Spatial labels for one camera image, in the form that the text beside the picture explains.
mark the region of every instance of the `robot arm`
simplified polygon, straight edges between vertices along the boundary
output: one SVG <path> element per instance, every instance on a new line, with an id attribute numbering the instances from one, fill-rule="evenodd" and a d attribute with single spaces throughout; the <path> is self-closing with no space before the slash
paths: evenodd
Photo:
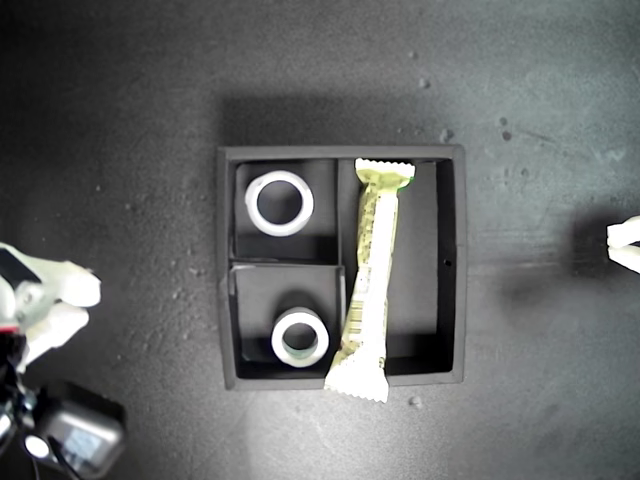
<path id="1" fill-rule="evenodd" d="M 629 270 L 640 273 L 640 217 L 633 217 L 620 225 L 607 229 L 609 258 Z"/>
<path id="2" fill-rule="evenodd" d="M 126 437 L 119 404 L 69 383 L 26 388 L 21 373 L 89 321 L 100 280 L 71 262 L 30 257 L 0 243 L 0 455 L 20 437 L 38 463 L 70 478 L 98 478 Z"/>
<path id="3" fill-rule="evenodd" d="M 31 257 L 0 243 L 0 333 L 26 336 L 18 366 L 58 348 L 89 321 L 86 307 L 100 302 L 100 280 L 71 262 Z"/>

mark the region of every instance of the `white object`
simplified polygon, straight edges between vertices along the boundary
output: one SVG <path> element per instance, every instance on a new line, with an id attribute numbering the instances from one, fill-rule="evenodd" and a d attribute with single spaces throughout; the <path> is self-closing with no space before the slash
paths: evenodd
<path id="1" fill-rule="evenodd" d="M 0 331 L 27 337 L 27 352 L 18 367 L 24 372 L 29 363 L 67 343 L 87 324 L 85 308 L 100 302 L 100 280 L 71 262 L 30 257 L 0 243 L 2 250 L 6 252 L 0 261 L 22 269 L 23 276 L 16 279 L 0 275 Z"/>
<path id="2" fill-rule="evenodd" d="M 284 334 L 293 325 L 308 325 L 316 334 L 309 348 L 298 350 L 287 345 Z M 287 365 L 296 368 L 310 367 L 317 363 L 329 348 L 329 333 L 322 320 L 308 308 L 297 307 L 284 312 L 276 321 L 271 334 L 271 347 L 276 356 Z"/>
<path id="3" fill-rule="evenodd" d="M 11 429 L 11 418 L 6 413 L 0 415 L 0 443 L 2 443 L 2 439 L 7 434 L 7 432 Z"/>
<path id="4" fill-rule="evenodd" d="M 607 228 L 609 258 L 629 270 L 640 273 L 640 248 L 632 244 L 640 242 L 640 216 L 621 225 Z"/>
<path id="5" fill-rule="evenodd" d="M 258 197 L 260 192 L 269 184 L 274 182 L 286 182 L 292 185 L 302 198 L 302 206 L 298 215 L 287 223 L 277 224 L 271 223 L 262 216 L 258 209 Z M 295 173 L 286 170 L 276 170 L 269 172 L 261 177 L 254 179 L 247 188 L 244 196 L 244 202 L 247 205 L 249 218 L 253 224 L 263 233 L 272 237 L 288 237 L 294 233 L 298 233 L 309 222 L 313 213 L 313 194 L 309 185 Z"/>
<path id="6" fill-rule="evenodd" d="M 47 442 L 35 435 L 29 435 L 25 438 L 24 446 L 26 447 L 27 452 L 29 452 L 34 458 L 47 458 L 51 454 L 51 450 L 49 449 Z"/>

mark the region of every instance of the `black box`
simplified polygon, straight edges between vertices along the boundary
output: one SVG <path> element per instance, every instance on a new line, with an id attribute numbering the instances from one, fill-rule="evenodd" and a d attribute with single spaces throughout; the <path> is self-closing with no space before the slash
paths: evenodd
<path id="1" fill-rule="evenodd" d="M 356 158 L 411 162 L 399 195 L 389 283 L 386 375 L 391 386 L 462 381 L 467 289 L 464 151 L 459 146 L 230 147 L 218 151 L 217 273 L 220 339 L 229 389 L 322 388 L 339 346 L 357 272 Z M 311 188 L 314 213 L 291 237 L 251 223 L 244 193 L 256 177 L 289 170 Z M 288 308 L 319 314 L 330 348 L 296 369 L 271 351 Z"/>

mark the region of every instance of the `cable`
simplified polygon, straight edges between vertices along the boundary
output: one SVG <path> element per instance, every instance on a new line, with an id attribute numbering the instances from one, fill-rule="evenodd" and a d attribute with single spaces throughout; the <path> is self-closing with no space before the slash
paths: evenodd
<path id="1" fill-rule="evenodd" d="M 38 470 L 38 463 L 33 457 L 31 457 L 31 464 L 33 465 L 33 474 L 35 475 L 36 480 L 40 480 L 40 470 Z"/>
<path id="2" fill-rule="evenodd" d="M 49 437 L 47 438 L 47 440 L 49 440 L 49 445 L 51 446 L 53 455 L 56 457 L 56 460 L 58 460 L 58 463 L 64 469 L 65 473 L 69 475 L 69 478 L 71 480 L 82 480 L 82 477 L 78 475 L 78 472 L 76 472 L 75 469 L 71 465 L 69 465 L 67 459 L 64 458 L 64 455 L 62 454 L 62 445 L 60 444 L 60 442 L 53 437 Z"/>

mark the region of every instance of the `wrapper crimped end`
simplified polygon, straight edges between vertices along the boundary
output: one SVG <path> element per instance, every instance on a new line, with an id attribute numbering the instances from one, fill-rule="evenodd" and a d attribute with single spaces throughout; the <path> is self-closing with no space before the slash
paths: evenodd
<path id="1" fill-rule="evenodd" d="M 325 390 L 352 397 L 386 403 L 389 383 L 384 375 L 384 359 L 376 352 L 362 346 L 347 355 L 342 350 L 336 354 L 325 383 Z"/>

